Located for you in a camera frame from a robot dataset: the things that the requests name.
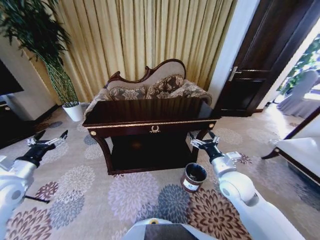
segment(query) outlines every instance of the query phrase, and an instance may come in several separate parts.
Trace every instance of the table drawer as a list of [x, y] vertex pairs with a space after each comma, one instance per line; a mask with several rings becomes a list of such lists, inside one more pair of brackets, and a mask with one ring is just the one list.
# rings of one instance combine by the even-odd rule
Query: table drawer
[[194, 131], [202, 129], [212, 129], [216, 124], [215, 120], [188, 121], [188, 122], [168, 122], [168, 123], [142, 123], [114, 125], [112, 127], [93, 127], [88, 128], [91, 135], [100, 137], [139, 135], [139, 134], [158, 134], [180, 131]]

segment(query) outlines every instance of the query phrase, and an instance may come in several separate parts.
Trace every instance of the lower shelf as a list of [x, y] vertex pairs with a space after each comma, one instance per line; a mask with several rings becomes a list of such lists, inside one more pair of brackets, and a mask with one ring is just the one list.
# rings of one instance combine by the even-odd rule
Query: lower shelf
[[184, 168], [192, 162], [186, 133], [113, 137], [109, 175]]

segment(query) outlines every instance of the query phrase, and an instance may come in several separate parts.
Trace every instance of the floor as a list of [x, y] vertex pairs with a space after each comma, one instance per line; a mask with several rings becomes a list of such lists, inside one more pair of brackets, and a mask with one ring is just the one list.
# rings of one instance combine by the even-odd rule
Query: floor
[[[270, 140], [284, 138], [301, 118], [283, 116], [274, 106], [251, 117], [223, 117], [213, 131], [219, 149], [238, 151], [237, 168], [248, 175], [266, 200], [277, 206], [307, 240], [320, 236], [320, 190], [288, 168], [281, 157], [261, 160], [272, 149]], [[189, 223], [218, 239], [250, 239], [239, 214], [222, 196], [204, 151], [199, 151], [209, 178], [200, 191], [180, 186], [183, 169], [110, 176], [99, 145], [81, 122], [72, 122], [62, 109], [41, 123], [45, 139], [69, 130], [67, 141], [45, 155], [34, 174], [29, 196], [7, 224], [6, 239], [119, 240], [139, 220], [159, 217]], [[0, 150], [9, 158], [22, 156], [25, 141]]]

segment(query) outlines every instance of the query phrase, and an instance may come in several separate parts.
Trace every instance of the beige curtain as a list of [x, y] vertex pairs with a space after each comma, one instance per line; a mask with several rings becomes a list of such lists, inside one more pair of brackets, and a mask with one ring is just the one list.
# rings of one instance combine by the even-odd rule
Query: beige curtain
[[56, 18], [70, 34], [64, 67], [81, 102], [116, 71], [130, 81], [166, 59], [208, 88], [235, 0], [60, 0]]

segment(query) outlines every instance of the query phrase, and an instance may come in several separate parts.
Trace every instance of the carved wooden frame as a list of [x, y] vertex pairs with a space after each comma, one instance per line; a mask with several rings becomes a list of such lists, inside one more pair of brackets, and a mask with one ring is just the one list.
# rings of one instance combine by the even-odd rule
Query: carved wooden frame
[[129, 80], [124, 79], [123, 77], [120, 76], [120, 71], [117, 71], [115, 74], [113, 74], [110, 77], [109, 81], [106, 83], [106, 87], [108, 86], [109, 83], [111, 83], [113, 81], [122, 81], [122, 82], [130, 83], [130, 84], [142, 83], [145, 80], [147, 80], [152, 74], [154, 74], [162, 65], [164, 65], [166, 63], [170, 63], [170, 62], [177, 62], [177, 63], [180, 63], [183, 66], [183, 69], [184, 69], [183, 78], [185, 78], [186, 74], [187, 74], [187, 71], [186, 71], [186, 67], [185, 67], [184, 63], [179, 59], [171, 58], [171, 59], [168, 59], [168, 60], [165, 60], [165, 61], [161, 62], [155, 68], [149, 68], [148, 66], [145, 66], [144, 67], [145, 68], [144, 76], [142, 78], [140, 78], [139, 80], [136, 80], [136, 81], [129, 81]]

